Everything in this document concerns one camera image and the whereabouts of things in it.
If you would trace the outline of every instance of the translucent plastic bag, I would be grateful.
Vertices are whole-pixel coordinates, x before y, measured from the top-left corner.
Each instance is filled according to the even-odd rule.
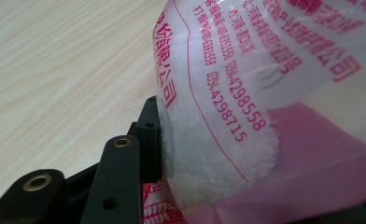
[[[153,37],[163,169],[189,223],[366,200],[366,0],[171,0]]]

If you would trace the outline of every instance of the plastic wrapper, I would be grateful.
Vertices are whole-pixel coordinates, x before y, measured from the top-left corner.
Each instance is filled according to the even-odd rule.
[[[171,0],[153,38],[164,211],[280,223],[366,200],[366,1]]]

